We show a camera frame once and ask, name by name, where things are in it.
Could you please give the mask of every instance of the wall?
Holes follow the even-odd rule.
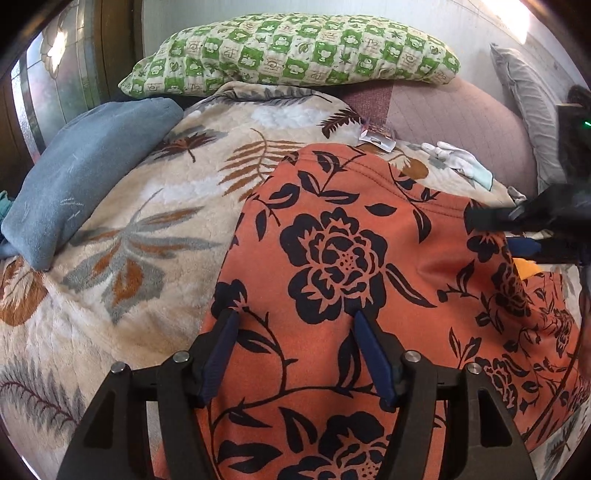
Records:
[[[517,48],[564,97],[583,79],[548,29],[531,16],[525,45],[511,37],[479,0],[144,0],[145,52],[155,52],[173,33],[195,25],[248,13],[305,12],[366,14],[392,18],[445,41],[462,62],[460,76],[497,100],[508,103],[490,58],[490,43]]]

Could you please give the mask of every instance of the fleece blanket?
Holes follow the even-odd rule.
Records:
[[[40,478],[56,477],[114,361],[157,365],[192,343],[249,193],[307,144],[359,145],[361,121],[341,100],[313,90],[228,83],[189,109],[113,188],[51,270],[36,272],[22,257],[0,264],[0,411]],[[487,192],[419,145],[399,142],[384,160],[425,187],[512,205],[498,182]],[[589,386],[578,392],[570,449],[591,418]],[[148,422],[156,447],[152,405]],[[551,427],[561,440],[559,426]],[[568,452],[539,454],[537,468],[556,468]]]

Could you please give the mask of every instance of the blue towel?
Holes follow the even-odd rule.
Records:
[[[106,103],[83,113],[49,144],[27,175],[2,233],[36,270],[91,216],[100,201],[183,118],[171,99]]]
[[[0,260],[8,257],[16,257],[18,255],[17,249],[8,243],[8,240],[0,241]]]

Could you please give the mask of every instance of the green pillow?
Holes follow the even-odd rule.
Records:
[[[337,85],[373,79],[449,83],[460,62],[442,41],[369,15],[245,15],[187,28],[134,67],[119,87],[144,98],[207,96],[241,80]]]

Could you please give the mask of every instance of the yellow fabric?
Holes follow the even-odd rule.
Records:
[[[514,258],[519,278],[525,280],[526,278],[534,276],[536,273],[540,273],[542,269],[538,267],[538,264],[525,258]]]

